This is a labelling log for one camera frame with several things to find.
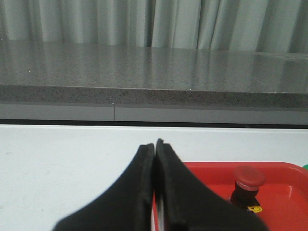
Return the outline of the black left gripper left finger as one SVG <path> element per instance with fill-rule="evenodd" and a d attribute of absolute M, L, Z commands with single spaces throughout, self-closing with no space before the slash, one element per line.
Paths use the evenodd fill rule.
<path fill-rule="evenodd" d="M 60 220 L 56 231 L 149 231 L 154 145 L 140 145 L 120 177 L 94 201 Z"/>

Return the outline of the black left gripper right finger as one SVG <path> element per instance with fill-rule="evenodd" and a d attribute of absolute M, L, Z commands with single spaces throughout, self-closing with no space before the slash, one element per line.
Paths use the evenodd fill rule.
<path fill-rule="evenodd" d="M 205 186 L 158 139 L 155 151 L 155 203 L 161 231 L 266 231 L 256 215 L 232 205 Z"/>

